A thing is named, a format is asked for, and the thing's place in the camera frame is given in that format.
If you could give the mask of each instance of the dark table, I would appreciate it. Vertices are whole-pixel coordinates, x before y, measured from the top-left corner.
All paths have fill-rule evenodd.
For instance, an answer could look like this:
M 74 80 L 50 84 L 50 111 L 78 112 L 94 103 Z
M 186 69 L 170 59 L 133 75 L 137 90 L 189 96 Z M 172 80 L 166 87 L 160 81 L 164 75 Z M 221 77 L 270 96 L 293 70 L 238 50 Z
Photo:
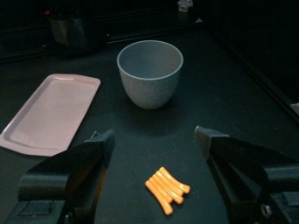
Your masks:
M 96 223 L 228 223 L 201 149 L 196 125 L 299 158 L 299 129 L 241 65 L 202 28 L 161 36 L 184 57 L 177 91 L 157 110 L 140 109 L 128 99 L 116 57 L 129 44 L 106 45 L 76 59 L 50 56 L 0 66 L 0 130 L 11 120 L 33 90 L 49 74 L 82 74 L 101 80 L 93 102 L 70 145 L 94 130 L 116 132 L 116 147 L 96 213 Z M 45 157 L 0 149 L 0 222 L 17 201 L 17 183 Z M 162 210 L 145 189 L 145 180 L 164 166 L 190 186 L 173 214 Z

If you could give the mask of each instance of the rectangular plate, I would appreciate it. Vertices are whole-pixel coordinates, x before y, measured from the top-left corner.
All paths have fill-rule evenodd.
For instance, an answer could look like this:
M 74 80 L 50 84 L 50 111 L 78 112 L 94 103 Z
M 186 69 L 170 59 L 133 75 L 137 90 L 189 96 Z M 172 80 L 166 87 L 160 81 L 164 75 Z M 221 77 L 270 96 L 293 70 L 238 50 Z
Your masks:
M 6 125 L 0 145 L 36 156 L 65 151 L 98 84 L 98 79 L 77 74 L 49 75 Z

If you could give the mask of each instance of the black object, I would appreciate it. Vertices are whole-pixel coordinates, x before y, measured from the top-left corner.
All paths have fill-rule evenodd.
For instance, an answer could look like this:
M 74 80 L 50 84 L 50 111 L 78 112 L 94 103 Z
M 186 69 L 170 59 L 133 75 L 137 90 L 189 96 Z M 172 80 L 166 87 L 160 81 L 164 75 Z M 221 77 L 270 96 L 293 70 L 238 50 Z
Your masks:
M 48 46 L 57 54 L 93 53 L 108 42 L 108 29 L 94 21 L 77 1 L 62 1 L 48 13 L 54 39 Z
M 5 224 L 93 223 L 113 145 L 110 130 L 37 164 L 22 175 Z
M 297 160 L 200 126 L 196 139 L 225 203 L 229 223 L 297 224 Z

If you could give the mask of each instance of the dark background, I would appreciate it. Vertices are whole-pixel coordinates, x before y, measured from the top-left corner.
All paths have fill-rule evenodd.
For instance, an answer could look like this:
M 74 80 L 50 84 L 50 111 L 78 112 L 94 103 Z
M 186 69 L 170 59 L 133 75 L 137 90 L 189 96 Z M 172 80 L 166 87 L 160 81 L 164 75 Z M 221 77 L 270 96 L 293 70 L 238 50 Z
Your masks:
M 44 12 L 52 11 L 61 2 L 0 1 L 0 62 L 44 53 L 42 46 L 52 40 Z M 286 106 L 297 103 L 299 2 L 193 0 L 193 7 L 184 16 L 177 15 L 176 2 L 77 1 L 88 15 L 106 23 L 112 37 L 150 32 L 161 25 L 162 28 L 185 25 L 201 18 L 269 94 Z

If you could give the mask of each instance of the white cup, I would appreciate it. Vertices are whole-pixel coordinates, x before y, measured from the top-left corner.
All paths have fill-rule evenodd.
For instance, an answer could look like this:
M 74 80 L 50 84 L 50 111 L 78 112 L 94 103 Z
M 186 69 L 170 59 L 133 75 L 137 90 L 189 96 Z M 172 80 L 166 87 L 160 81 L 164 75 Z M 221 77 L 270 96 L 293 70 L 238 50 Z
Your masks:
M 157 40 L 128 45 L 116 57 L 125 93 L 142 109 L 160 108 L 172 98 L 180 78 L 182 55 Z

